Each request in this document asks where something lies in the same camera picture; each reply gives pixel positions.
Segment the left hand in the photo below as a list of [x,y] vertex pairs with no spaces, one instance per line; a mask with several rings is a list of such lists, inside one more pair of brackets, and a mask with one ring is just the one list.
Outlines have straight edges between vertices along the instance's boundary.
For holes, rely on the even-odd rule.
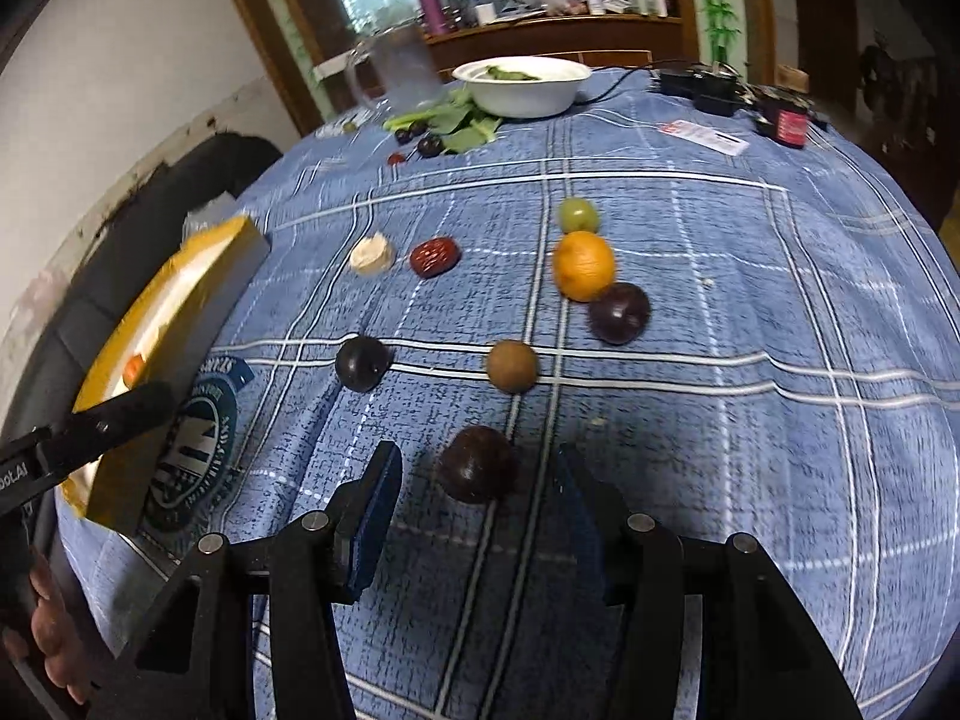
[[44,655],[47,678],[56,688],[67,691],[75,704],[82,706],[91,697],[85,645],[47,559],[36,550],[31,553],[28,577],[36,596],[29,632],[32,642]]

